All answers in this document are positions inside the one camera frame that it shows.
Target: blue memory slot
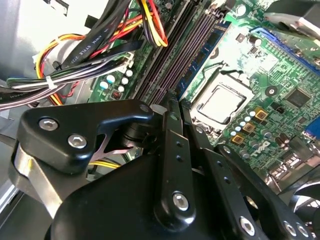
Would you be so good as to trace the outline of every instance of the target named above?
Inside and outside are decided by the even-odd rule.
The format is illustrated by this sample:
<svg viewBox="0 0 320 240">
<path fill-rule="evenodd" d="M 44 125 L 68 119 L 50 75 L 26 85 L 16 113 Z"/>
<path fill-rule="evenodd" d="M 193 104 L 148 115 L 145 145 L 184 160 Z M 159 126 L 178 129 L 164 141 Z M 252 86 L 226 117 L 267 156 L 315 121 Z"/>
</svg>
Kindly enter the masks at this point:
<svg viewBox="0 0 320 240">
<path fill-rule="evenodd" d="M 230 25 L 231 22 L 229 21 L 218 21 L 213 26 L 212 33 L 209 36 L 207 42 L 202 46 L 201 50 L 193 58 L 193 61 L 191 62 L 189 68 L 185 71 L 176 87 L 176 91 L 179 94 L 179 98 L 181 98 L 185 91 L 188 89 L 192 80 L 196 77 L 206 60 L 212 54 L 215 47 L 218 45 L 222 37 L 228 31 Z"/>
<path fill-rule="evenodd" d="M 263 37 L 265 37 L 266 39 L 268 39 L 269 41 L 271 41 L 272 43 L 274 43 L 275 45 L 277 45 L 279 48 L 281 48 L 283 51 L 285 51 L 288 55 L 290 55 L 291 57 L 293 57 L 294 59 L 296 59 L 300 64 L 302 64 L 303 66 L 305 66 L 306 68 L 308 68 L 311 72 L 313 72 L 314 74 L 320 76 L 320 70 L 317 69 L 314 65 L 310 64 L 307 60 L 305 60 L 303 57 L 301 56 L 297 56 L 295 54 L 295 51 L 293 49 L 291 49 L 290 47 L 288 47 L 287 45 L 285 45 L 284 43 L 282 43 L 279 38 L 277 38 L 277 36 L 273 35 L 271 32 L 269 32 L 267 29 L 263 28 L 263 27 L 255 27 L 252 30 L 250 30 L 251 33 L 257 33 Z"/>
</svg>

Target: black plastic bracket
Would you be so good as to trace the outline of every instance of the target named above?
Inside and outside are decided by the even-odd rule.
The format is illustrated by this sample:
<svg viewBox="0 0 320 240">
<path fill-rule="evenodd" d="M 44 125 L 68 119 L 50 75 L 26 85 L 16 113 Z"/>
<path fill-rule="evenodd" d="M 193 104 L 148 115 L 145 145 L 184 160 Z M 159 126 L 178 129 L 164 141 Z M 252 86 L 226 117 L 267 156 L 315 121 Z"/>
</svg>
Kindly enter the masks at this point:
<svg viewBox="0 0 320 240">
<path fill-rule="evenodd" d="M 249 196 L 258 207 L 259 221 L 270 239 L 313 239 L 304 223 L 265 184 L 265 182 L 245 163 L 238 154 L 225 144 L 219 144 L 217 152 L 222 154 L 241 185 L 241 192 Z"/>
<path fill-rule="evenodd" d="M 195 125 L 187 125 L 185 128 L 189 140 L 193 140 L 190 144 L 195 146 L 198 165 L 202 167 L 209 182 L 212 203 L 218 206 L 212 214 L 219 216 L 226 239 L 267 240 L 250 215 L 226 159 L 211 150 L 209 139 L 201 128 Z"/>
<path fill-rule="evenodd" d="M 90 160 L 96 160 L 96 152 L 103 153 L 111 136 L 121 125 L 146 123 L 152 117 L 153 111 L 138 100 L 34 108 L 22 115 L 17 140 L 28 155 L 63 173 L 80 173 Z M 58 127 L 54 130 L 42 129 L 39 124 L 42 119 L 52 119 Z M 68 143 L 71 135 L 82 136 L 86 141 L 85 147 L 72 147 Z M 98 135 L 105 135 L 101 146 L 97 146 Z"/>
<path fill-rule="evenodd" d="M 154 213 L 169 231 L 180 232 L 196 218 L 189 141 L 183 137 L 183 125 L 176 100 L 163 116 L 163 134 L 159 158 Z"/>
</svg>

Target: fan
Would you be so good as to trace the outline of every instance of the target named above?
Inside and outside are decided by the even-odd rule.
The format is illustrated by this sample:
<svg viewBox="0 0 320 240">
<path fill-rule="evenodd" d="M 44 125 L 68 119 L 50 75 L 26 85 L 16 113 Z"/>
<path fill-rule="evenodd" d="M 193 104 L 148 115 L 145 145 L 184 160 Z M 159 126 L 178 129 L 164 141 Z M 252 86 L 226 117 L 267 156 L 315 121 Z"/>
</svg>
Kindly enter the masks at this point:
<svg viewBox="0 0 320 240">
<path fill-rule="evenodd" d="M 305 196 L 303 203 L 297 205 L 294 212 L 320 239 L 320 182 L 303 185 L 294 196 Z"/>
</svg>

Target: ram slot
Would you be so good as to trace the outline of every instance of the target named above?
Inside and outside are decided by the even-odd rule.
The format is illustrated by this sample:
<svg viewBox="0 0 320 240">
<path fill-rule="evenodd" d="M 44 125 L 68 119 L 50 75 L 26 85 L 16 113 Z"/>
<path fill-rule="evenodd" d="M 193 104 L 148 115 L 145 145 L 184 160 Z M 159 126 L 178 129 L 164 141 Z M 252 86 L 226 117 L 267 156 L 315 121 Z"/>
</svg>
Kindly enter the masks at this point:
<svg viewBox="0 0 320 240">
<path fill-rule="evenodd" d="M 161 77 L 161 83 L 156 86 L 148 104 L 159 103 L 168 89 L 174 89 L 175 86 L 177 86 L 188 65 L 192 62 L 196 53 L 200 50 L 200 47 L 211 34 L 211 30 L 216 21 L 213 16 L 205 12 L 202 13 L 190 36 L 181 47 L 179 54 L 175 57 L 174 62 L 170 64 L 171 67 L 167 69 L 166 74 Z"/>
<path fill-rule="evenodd" d="M 145 100 L 145 96 L 154 84 L 157 84 L 159 74 L 161 73 L 168 58 L 174 51 L 176 44 L 181 40 L 186 28 L 197 14 L 197 0 L 186 1 L 186 5 L 180 11 L 179 16 L 175 19 L 175 23 L 168 34 L 168 47 L 162 47 L 153 56 L 153 61 L 148 66 L 137 86 L 132 98 Z"/>
</svg>

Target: red wire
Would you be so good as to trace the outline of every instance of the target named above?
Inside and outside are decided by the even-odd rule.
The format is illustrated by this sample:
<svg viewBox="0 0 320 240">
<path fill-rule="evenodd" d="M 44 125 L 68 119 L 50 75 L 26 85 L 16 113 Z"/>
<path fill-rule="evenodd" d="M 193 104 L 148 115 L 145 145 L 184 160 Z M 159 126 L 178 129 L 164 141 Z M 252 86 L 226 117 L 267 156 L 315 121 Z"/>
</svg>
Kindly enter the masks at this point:
<svg viewBox="0 0 320 240">
<path fill-rule="evenodd" d="M 131 28 L 131 29 L 127 30 L 127 31 L 121 32 L 121 33 L 119 33 L 118 35 L 113 36 L 113 37 L 110 39 L 110 42 L 113 42 L 114 40 L 119 39 L 119 38 L 127 35 L 128 33 L 132 32 L 134 29 L 136 29 L 136 28 L 135 28 L 135 27 L 134 27 L 134 28 Z M 108 47 L 109 47 L 109 45 L 106 45 L 106 46 L 104 46 L 104 48 L 101 48 L 100 50 L 95 51 L 95 52 L 90 56 L 90 58 L 91 58 L 91 59 L 94 58 L 95 56 L 97 56 L 98 54 L 100 54 L 100 53 L 102 53 L 104 50 L 106 50 Z"/>
<path fill-rule="evenodd" d="M 152 12 L 153 12 L 153 16 L 156 20 L 156 26 L 158 27 L 158 29 L 160 30 L 160 36 L 161 36 L 161 39 L 164 40 L 166 38 L 166 34 L 165 34 L 165 30 L 164 30 L 164 27 L 162 26 L 162 23 L 161 23 L 161 20 L 160 20 L 160 17 L 159 17 L 159 14 L 158 14 L 158 11 L 157 11 L 157 8 L 154 4 L 154 1 L 153 0 L 149 0 L 149 4 L 150 4 L 150 7 L 152 9 Z"/>
</svg>

